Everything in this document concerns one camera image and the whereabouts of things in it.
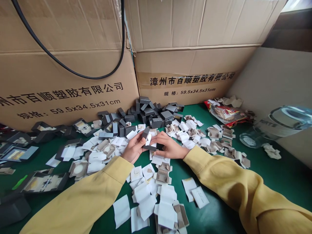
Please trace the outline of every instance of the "yellow sleeve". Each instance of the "yellow sleeve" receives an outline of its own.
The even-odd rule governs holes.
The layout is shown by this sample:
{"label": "yellow sleeve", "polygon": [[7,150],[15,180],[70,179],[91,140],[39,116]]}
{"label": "yellow sleeve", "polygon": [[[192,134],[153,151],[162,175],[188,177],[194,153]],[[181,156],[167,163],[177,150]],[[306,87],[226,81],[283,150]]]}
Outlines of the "yellow sleeve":
{"label": "yellow sleeve", "polygon": [[183,161],[203,185],[238,211],[247,233],[312,233],[312,213],[269,189],[257,173],[197,146]]}
{"label": "yellow sleeve", "polygon": [[102,171],[70,186],[36,213],[20,234],[88,234],[115,202],[133,165],[114,157]]}

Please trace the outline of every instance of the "black cable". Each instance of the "black cable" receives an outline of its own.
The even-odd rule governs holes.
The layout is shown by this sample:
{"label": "black cable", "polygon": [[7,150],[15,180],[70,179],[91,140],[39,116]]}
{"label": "black cable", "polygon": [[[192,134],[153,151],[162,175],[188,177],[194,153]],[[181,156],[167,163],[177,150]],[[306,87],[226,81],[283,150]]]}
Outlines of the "black cable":
{"label": "black cable", "polygon": [[121,55],[119,58],[119,62],[117,64],[117,66],[114,68],[114,70],[112,70],[110,73],[108,73],[107,75],[104,76],[99,76],[99,77],[91,77],[91,76],[85,76],[82,74],[79,74],[75,71],[73,71],[72,69],[68,68],[66,65],[64,65],[61,61],[59,61],[53,54],[51,54],[48,49],[41,43],[41,41],[38,39],[38,37],[36,36],[36,34],[33,32],[32,28],[30,27],[30,25],[28,24],[19,3],[17,2],[17,0],[12,0],[13,6],[15,8],[15,10],[17,11],[17,14],[19,15],[20,19],[22,20],[24,26],[26,27],[26,29],[28,30],[28,32],[30,33],[30,35],[32,36],[32,38],[38,43],[38,45],[54,60],[56,61],[59,65],[61,65],[63,68],[65,68],[66,70],[70,71],[71,73],[86,78],[86,79],[91,79],[91,80],[99,80],[99,79],[103,79],[106,78],[112,74],[114,74],[115,71],[117,71],[117,69],[119,68],[121,61],[123,60],[123,56],[124,56],[124,43],[125,43],[125,31],[124,31],[124,0],[121,0],[121,24],[122,24],[122,32],[123,32],[123,39],[122,39],[122,48],[121,48]]}

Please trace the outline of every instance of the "person's left hand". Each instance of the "person's left hand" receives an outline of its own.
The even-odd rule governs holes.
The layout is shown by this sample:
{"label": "person's left hand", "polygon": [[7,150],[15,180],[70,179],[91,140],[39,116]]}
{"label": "person's left hand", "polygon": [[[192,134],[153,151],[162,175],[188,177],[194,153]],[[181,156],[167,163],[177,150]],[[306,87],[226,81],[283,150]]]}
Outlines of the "person's left hand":
{"label": "person's left hand", "polygon": [[142,138],[142,134],[143,131],[138,133],[134,138],[129,141],[127,148],[124,150],[124,153],[121,156],[132,164],[137,161],[142,152],[147,151],[147,149],[143,148],[146,140],[145,138]]}

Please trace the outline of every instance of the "black box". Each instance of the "black box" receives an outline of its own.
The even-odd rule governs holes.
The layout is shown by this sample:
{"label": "black box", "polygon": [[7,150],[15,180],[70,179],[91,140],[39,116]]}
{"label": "black box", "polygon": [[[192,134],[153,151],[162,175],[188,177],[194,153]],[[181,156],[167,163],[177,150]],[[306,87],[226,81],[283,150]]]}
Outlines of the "black box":
{"label": "black box", "polygon": [[139,102],[139,99],[136,99],[136,111],[140,111],[140,102]]}
{"label": "black box", "polygon": [[35,138],[34,142],[45,143],[52,141],[54,137],[56,137],[56,135],[54,134],[54,130],[46,130],[40,132],[39,135]]}
{"label": "black box", "polygon": [[113,136],[116,137],[118,136],[118,124],[113,123]]}
{"label": "black box", "polygon": [[121,124],[118,125],[118,134],[119,137],[124,137],[124,126]]}
{"label": "black box", "polygon": [[108,115],[109,112],[108,111],[100,111],[97,113],[97,115],[100,117],[100,119],[102,119],[105,115]]}
{"label": "black box", "polygon": [[177,112],[176,106],[172,106],[172,105],[168,105],[168,106],[166,107],[165,110],[166,110],[166,111],[170,111],[172,114],[173,114],[174,112]]}
{"label": "black box", "polygon": [[113,121],[109,122],[103,129],[105,132],[110,133],[113,130]]}
{"label": "black box", "polygon": [[131,131],[136,131],[136,126],[129,126],[124,128],[124,135],[127,136]]}
{"label": "black box", "polygon": [[147,138],[147,135],[149,134],[150,132],[150,128],[149,127],[146,127],[142,133],[142,138]]}
{"label": "black box", "polygon": [[86,137],[91,136],[93,133],[97,131],[97,129],[92,128],[87,122],[80,118],[73,123],[74,128],[76,128],[79,132],[81,132]]}
{"label": "black box", "polygon": [[141,104],[141,111],[144,111],[144,109],[148,106],[148,104]]}
{"label": "black box", "polygon": [[114,134],[113,133],[101,132],[98,135],[98,139],[99,140],[105,140],[105,139],[111,139],[111,138],[114,138]]}
{"label": "black box", "polygon": [[34,158],[39,153],[39,147],[31,146],[29,149],[11,147],[5,154],[0,156],[1,161],[24,162]]}
{"label": "black box", "polygon": [[161,117],[162,117],[162,119],[164,121],[173,118],[173,114],[170,111],[168,111],[168,110],[164,111],[164,112],[161,112],[160,115],[161,115]]}
{"label": "black box", "polygon": [[45,122],[37,122],[35,123],[35,125],[32,127],[32,131],[35,133],[41,133],[42,130],[44,130],[45,128],[52,128],[50,125],[46,124]]}
{"label": "black box", "polygon": [[156,149],[157,149],[157,145],[156,145],[156,147],[154,147],[154,146],[146,146],[146,145],[143,145],[143,148],[144,148],[144,149],[151,150],[151,151],[156,151]]}
{"label": "black box", "polygon": [[65,134],[67,126],[62,124],[62,125],[55,126],[54,128],[56,128],[54,130],[54,134],[57,135],[58,137],[59,136],[61,137],[63,134]]}
{"label": "black box", "polygon": [[144,115],[145,116],[150,116],[150,115],[153,115],[154,114],[154,110],[152,108],[145,108],[144,110]]}
{"label": "black box", "polygon": [[126,115],[126,113],[124,112],[124,110],[120,107],[118,108],[119,113],[121,114],[122,117],[124,117]]}
{"label": "black box", "polygon": [[124,117],[124,120],[126,121],[126,122],[131,122],[131,123],[133,123],[133,122],[135,122],[136,121],[136,118],[135,118],[135,116],[134,115],[126,115],[125,117]]}
{"label": "black box", "polygon": [[146,116],[143,113],[140,113],[138,117],[139,117],[139,120],[141,120],[144,124],[147,123]]}
{"label": "black box", "polygon": [[176,105],[176,108],[178,109],[178,112],[183,112],[184,105]]}
{"label": "black box", "polygon": [[165,126],[167,126],[168,124],[169,125],[172,124],[172,120],[171,119],[165,121]]}
{"label": "black box", "polygon": [[183,115],[178,114],[178,113],[174,113],[173,114],[173,120],[175,120],[175,119],[180,123],[183,119]]}
{"label": "black box", "polygon": [[46,193],[53,191],[62,191],[69,173],[47,174],[41,172],[33,172],[29,174],[20,186],[15,190],[16,193]]}
{"label": "black box", "polygon": [[149,104],[150,103],[150,99],[148,97],[144,97],[144,96],[139,96],[139,102],[142,104]]}
{"label": "black box", "polygon": [[119,114],[117,114],[117,113],[110,113],[109,116],[110,116],[110,120],[111,121],[118,122],[118,121],[121,120],[121,116]]}
{"label": "black box", "polygon": [[149,106],[154,110],[155,109],[155,106],[154,104],[152,103],[152,101],[149,102]]}
{"label": "black box", "polygon": [[113,120],[111,120],[109,115],[104,115],[104,117],[102,118],[102,126],[106,126],[111,121],[113,121]]}
{"label": "black box", "polygon": [[162,127],[162,118],[156,118],[156,119],[152,119],[152,128],[161,128]]}
{"label": "black box", "polygon": [[23,194],[11,193],[0,198],[0,228],[21,221],[31,211]]}
{"label": "black box", "polygon": [[131,114],[139,114],[139,113],[140,113],[140,110],[137,111],[135,106],[131,107]]}
{"label": "black box", "polygon": [[165,127],[165,121],[162,120],[162,126],[161,127]]}
{"label": "black box", "polygon": [[73,126],[69,126],[66,128],[66,131],[64,134],[64,137],[66,139],[73,140],[73,139],[76,139],[77,136],[78,136],[78,132],[76,132],[76,129]]}
{"label": "black box", "polygon": [[1,135],[0,141],[21,144],[23,146],[26,146],[33,142],[28,134],[19,131],[12,131]]}
{"label": "black box", "polygon": [[121,119],[121,120],[119,121],[119,123],[120,123],[122,126],[124,126],[124,127],[127,126],[126,122],[125,122],[123,119]]}

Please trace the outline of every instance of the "white wall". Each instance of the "white wall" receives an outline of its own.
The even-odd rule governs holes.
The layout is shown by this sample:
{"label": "white wall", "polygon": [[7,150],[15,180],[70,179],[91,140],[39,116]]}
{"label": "white wall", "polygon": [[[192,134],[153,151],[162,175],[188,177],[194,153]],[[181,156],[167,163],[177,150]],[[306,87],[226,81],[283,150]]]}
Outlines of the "white wall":
{"label": "white wall", "polygon": [[[227,97],[243,99],[258,120],[283,105],[312,109],[312,53],[260,47]],[[312,128],[282,138],[278,143],[312,169]]]}

